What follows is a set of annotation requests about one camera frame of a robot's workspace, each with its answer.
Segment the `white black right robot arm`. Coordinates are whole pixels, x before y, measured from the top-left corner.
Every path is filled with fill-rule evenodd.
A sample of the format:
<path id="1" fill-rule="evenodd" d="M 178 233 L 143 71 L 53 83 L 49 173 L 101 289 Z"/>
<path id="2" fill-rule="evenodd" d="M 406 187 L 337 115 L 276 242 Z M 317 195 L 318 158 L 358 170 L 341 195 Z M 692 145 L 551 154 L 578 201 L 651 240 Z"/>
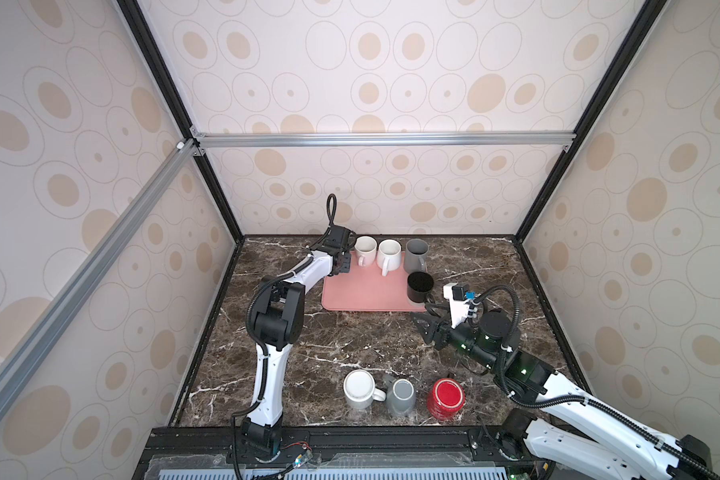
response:
<path id="1" fill-rule="evenodd" d="M 594 479 L 717 478 L 701 440 L 640 423 L 521 350 L 519 309 L 487 310 L 476 323 L 430 313 L 411 318 L 425 343 L 452 346 L 479 363 L 515 404 L 496 435 L 506 458 L 525 449 Z"/>

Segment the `white mug with handle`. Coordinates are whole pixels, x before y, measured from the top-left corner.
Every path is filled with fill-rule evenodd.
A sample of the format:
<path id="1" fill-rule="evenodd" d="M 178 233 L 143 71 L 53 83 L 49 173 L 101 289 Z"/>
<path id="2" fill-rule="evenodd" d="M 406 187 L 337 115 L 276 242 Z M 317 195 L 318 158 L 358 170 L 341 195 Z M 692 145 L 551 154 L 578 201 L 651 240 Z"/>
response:
<path id="1" fill-rule="evenodd" d="M 377 265 L 381 270 L 381 274 L 386 277 L 391 272 L 400 268 L 402 263 L 402 247 L 401 244 L 393 239 L 386 239 L 378 244 Z"/>

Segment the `pale pink mug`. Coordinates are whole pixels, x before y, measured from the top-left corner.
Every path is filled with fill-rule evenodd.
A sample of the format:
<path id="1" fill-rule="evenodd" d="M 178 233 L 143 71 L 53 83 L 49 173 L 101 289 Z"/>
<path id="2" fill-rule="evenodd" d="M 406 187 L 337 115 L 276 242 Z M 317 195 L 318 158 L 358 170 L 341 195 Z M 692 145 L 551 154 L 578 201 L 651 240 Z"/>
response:
<path id="1" fill-rule="evenodd" d="M 374 265 L 377 248 L 377 241 L 373 237 L 367 235 L 358 237 L 354 246 L 358 266 L 367 268 Z"/>

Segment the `tall grey mug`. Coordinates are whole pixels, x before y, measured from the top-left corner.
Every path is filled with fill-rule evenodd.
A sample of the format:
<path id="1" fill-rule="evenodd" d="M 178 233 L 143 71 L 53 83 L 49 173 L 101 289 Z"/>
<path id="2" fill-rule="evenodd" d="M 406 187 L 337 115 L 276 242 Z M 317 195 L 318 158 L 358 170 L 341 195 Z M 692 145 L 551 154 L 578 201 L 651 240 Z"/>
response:
<path id="1" fill-rule="evenodd" d="M 408 273 L 426 272 L 429 245 L 422 239 L 413 238 L 405 245 L 404 270 Z"/>

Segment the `white mug front row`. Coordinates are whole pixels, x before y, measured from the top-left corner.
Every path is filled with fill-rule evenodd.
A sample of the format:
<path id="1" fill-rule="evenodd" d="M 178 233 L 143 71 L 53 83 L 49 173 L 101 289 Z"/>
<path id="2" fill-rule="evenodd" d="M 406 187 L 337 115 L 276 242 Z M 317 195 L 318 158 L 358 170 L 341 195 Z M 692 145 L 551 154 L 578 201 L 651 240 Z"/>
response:
<path id="1" fill-rule="evenodd" d="M 364 410 L 374 402 L 384 402 L 386 393 L 376 387 L 370 372 L 358 369 L 346 375 L 343 392 L 348 406 L 354 410 Z"/>

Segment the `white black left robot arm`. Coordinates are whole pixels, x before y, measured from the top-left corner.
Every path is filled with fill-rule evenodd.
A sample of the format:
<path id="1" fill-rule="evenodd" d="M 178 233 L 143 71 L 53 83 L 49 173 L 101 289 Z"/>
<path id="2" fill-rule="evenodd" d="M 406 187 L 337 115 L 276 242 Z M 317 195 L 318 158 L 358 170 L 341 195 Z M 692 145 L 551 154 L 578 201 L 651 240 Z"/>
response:
<path id="1" fill-rule="evenodd" d="M 251 297 L 245 327 L 256 346 L 254 393 L 251 404 L 232 417 L 241 421 L 240 438 L 261 454 L 275 457 L 281 449 L 285 373 L 303 330 L 307 293 L 323 279 L 350 271 L 356 239 L 349 228 L 329 225 L 302 260 L 263 278 Z"/>

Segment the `white black upside-down mug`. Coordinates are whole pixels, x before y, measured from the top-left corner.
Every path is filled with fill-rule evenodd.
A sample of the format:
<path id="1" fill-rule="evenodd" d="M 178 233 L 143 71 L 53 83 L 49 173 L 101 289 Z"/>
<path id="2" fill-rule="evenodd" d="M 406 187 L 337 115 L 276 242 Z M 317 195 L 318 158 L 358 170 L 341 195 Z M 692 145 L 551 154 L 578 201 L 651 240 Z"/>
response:
<path id="1" fill-rule="evenodd" d="M 433 277 L 423 271 L 415 271 L 408 275 L 406 294 L 412 304 L 424 304 L 431 297 L 434 288 Z"/>

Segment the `pink rectangular tray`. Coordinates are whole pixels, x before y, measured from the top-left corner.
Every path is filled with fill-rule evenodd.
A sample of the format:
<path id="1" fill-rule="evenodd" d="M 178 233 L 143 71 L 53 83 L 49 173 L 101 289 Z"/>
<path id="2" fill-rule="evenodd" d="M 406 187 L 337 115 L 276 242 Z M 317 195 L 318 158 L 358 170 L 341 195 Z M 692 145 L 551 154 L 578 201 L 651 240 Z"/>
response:
<path id="1" fill-rule="evenodd" d="M 407 278 L 402 268 L 383 276 L 375 263 L 360 267 L 352 255 L 348 273 L 324 279 L 321 303 L 330 311 L 424 312 L 422 304 L 409 300 Z"/>

